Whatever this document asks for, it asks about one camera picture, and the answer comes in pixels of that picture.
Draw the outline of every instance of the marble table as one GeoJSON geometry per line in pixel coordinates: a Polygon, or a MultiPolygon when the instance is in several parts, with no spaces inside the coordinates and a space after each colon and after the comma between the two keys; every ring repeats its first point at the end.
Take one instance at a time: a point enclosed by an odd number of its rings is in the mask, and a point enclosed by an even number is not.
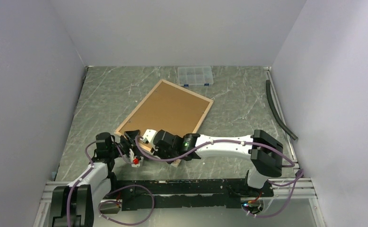
{"type": "MultiPolygon", "coordinates": [[[[191,87],[190,90],[214,100],[214,104],[199,133],[211,136],[237,137],[262,129],[284,145],[284,154],[291,157],[283,130],[269,109],[262,67],[212,67],[211,87],[191,87]]],[[[72,181],[82,173],[88,160],[87,144],[100,132],[113,133],[141,99],[160,80],[177,83],[177,67],[90,67],[81,91],[74,119],[60,161],[56,181],[72,181]]],[[[114,172],[119,180],[208,179],[245,177],[253,168],[250,161],[227,157],[182,161],[176,168],[167,163],[147,161],[132,168],[120,158],[114,172]]],[[[284,168],[282,177],[294,177],[292,168],[284,168]]],[[[271,198],[262,198],[266,204],[271,198]]],[[[274,201],[269,213],[278,210],[284,201],[274,201]]],[[[119,221],[133,223],[142,220],[149,210],[110,214],[119,221]]],[[[292,200],[289,206],[273,218],[250,218],[241,209],[225,207],[155,209],[141,227],[187,226],[303,226],[315,227],[311,206],[306,200],[292,200]]],[[[120,226],[96,216],[94,226],[120,226]]]]}
{"type": "MultiPolygon", "coordinates": [[[[275,122],[266,100],[263,67],[212,67],[211,87],[189,89],[214,100],[199,133],[217,137],[253,134],[262,129],[284,145],[283,130],[275,122]]],[[[160,80],[177,83],[177,67],[90,67],[74,113],[56,181],[72,181],[88,165],[84,148],[100,132],[113,133],[142,98],[160,80]]],[[[89,149],[93,154],[95,145],[89,149]]],[[[182,161],[179,167],[147,161],[132,168],[120,158],[114,172],[119,180],[242,178],[253,165],[228,157],[182,161]]],[[[294,177],[291,168],[283,177],[294,177]]]]}

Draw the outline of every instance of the plastic container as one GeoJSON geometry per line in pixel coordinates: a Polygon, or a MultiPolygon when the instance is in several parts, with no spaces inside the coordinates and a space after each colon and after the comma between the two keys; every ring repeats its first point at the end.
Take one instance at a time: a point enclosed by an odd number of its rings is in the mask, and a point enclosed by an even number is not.
{"type": "Polygon", "coordinates": [[[211,86],[213,84],[212,68],[210,66],[178,67],[178,85],[211,86]]]}

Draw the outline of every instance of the white wall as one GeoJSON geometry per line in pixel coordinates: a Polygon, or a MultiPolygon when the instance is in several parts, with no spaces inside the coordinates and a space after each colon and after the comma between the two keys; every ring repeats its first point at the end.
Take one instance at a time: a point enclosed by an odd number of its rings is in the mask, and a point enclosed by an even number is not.
{"type": "Polygon", "coordinates": [[[52,0],[86,65],[272,65],[305,0],[52,0]]]}
{"type": "Polygon", "coordinates": [[[32,226],[83,73],[48,0],[0,1],[0,227],[32,226]]]}
{"type": "Polygon", "coordinates": [[[273,80],[327,225],[368,226],[368,0],[308,0],[273,80]]]}

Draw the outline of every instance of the black rubber tube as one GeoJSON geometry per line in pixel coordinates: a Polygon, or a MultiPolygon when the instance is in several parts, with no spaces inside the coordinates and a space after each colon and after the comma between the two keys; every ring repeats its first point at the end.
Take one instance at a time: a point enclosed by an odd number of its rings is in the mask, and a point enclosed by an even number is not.
{"type": "Polygon", "coordinates": [[[279,113],[277,113],[276,108],[274,107],[274,102],[271,93],[271,81],[266,80],[266,98],[268,99],[269,107],[272,111],[273,117],[276,120],[277,124],[293,139],[296,140],[298,137],[284,124],[284,122],[280,119],[279,113]]]}

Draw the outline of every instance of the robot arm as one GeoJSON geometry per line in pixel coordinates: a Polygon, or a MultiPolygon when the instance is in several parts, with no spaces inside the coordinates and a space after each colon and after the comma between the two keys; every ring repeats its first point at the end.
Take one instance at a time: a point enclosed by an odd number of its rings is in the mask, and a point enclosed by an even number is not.
{"type": "Polygon", "coordinates": [[[160,158],[177,157],[195,147],[199,147],[206,142],[210,142],[211,144],[198,148],[195,152],[183,159],[189,161],[192,158],[235,157],[251,160],[255,169],[249,171],[247,184],[249,187],[256,189],[261,189],[268,178],[281,176],[281,156],[266,148],[246,144],[246,142],[262,143],[273,147],[282,153],[283,145],[262,130],[255,130],[254,135],[243,137],[211,137],[190,133],[181,138],[164,130],[156,132],[155,130],[148,129],[144,133],[143,142],[150,143],[154,150],[154,155],[160,158]],[[241,141],[241,143],[214,143],[214,141],[219,140],[236,140],[241,141]]]}
{"type": "MultiPolygon", "coordinates": [[[[124,136],[120,137],[120,143],[116,143],[114,136],[107,132],[96,136],[95,155],[91,158],[91,164],[85,172],[67,186],[57,187],[53,191],[49,216],[50,227],[69,226],[67,216],[70,219],[70,226],[93,226],[94,211],[98,209],[100,201],[110,191],[114,191],[117,185],[116,176],[112,172],[114,160],[124,155],[127,155],[131,162],[142,160],[142,153],[135,142],[135,137],[138,135],[139,131],[125,132],[124,136]],[[69,193],[71,193],[70,203],[67,202],[69,193]]],[[[152,146],[153,158],[174,159],[197,148],[182,159],[190,161],[223,156],[251,160],[255,170],[248,172],[246,184],[254,189],[261,189],[269,177],[281,176],[282,157],[263,146],[249,144],[266,145],[282,153],[282,144],[262,130],[255,130],[254,135],[233,138],[210,137],[195,133],[180,137],[164,130],[146,130],[143,142],[152,146]],[[224,140],[241,142],[232,143],[224,140]]],[[[140,165],[139,162],[134,164],[134,167],[140,165]]]]}

